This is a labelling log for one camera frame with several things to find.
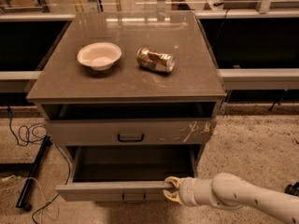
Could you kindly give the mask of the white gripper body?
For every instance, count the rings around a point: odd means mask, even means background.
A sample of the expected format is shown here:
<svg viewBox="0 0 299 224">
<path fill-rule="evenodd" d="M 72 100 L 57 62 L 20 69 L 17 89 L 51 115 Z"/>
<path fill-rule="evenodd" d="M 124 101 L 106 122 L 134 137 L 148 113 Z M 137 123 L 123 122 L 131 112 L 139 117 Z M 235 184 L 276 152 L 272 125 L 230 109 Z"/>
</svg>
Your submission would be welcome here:
<svg viewBox="0 0 299 224">
<path fill-rule="evenodd" d="M 181 204 L 189 207 L 212 206 L 216 203 L 211 179 L 183 178 L 178 188 L 178 197 Z"/>
</svg>

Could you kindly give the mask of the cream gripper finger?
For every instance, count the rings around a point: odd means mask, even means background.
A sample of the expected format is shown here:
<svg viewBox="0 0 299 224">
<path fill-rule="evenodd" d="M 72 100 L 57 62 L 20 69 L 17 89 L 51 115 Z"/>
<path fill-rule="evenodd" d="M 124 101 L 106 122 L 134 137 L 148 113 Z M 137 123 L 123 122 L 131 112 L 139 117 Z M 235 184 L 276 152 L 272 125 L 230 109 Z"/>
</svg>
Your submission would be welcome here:
<svg viewBox="0 0 299 224">
<path fill-rule="evenodd" d="M 180 189 L 182 182 L 184 181 L 183 178 L 169 176 L 164 180 L 166 183 L 172 184 L 176 189 Z"/>
<path fill-rule="evenodd" d="M 164 194 L 164 197 L 166 199 L 168 199 L 169 201 L 181 204 L 181 199 L 180 199 L 180 197 L 178 195 L 178 191 L 177 190 L 174 191 L 174 192 L 171 192 L 171 191 L 169 191 L 167 189 L 164 189 L 163 190 L 163 194 Z"/>
</svg>

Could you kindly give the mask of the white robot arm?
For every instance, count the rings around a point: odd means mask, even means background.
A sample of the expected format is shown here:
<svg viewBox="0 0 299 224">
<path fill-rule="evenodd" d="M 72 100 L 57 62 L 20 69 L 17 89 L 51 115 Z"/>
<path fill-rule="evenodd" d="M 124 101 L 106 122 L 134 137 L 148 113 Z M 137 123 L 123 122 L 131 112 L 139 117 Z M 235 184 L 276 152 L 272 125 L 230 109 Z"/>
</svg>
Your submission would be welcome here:
<svg viewBox="0 0 299 224">
<path fill-rule="evenodd" d="M 211 179 L 170 176 L 165 182 L 175 190 L 164 189 L 164 196 L 184 206 L 208 205 L 230 211 L 249 206 L 285 224 L 299 224 L 298 197 L 254 186 L 236 175 L 220 173 Z"/>
</svg>

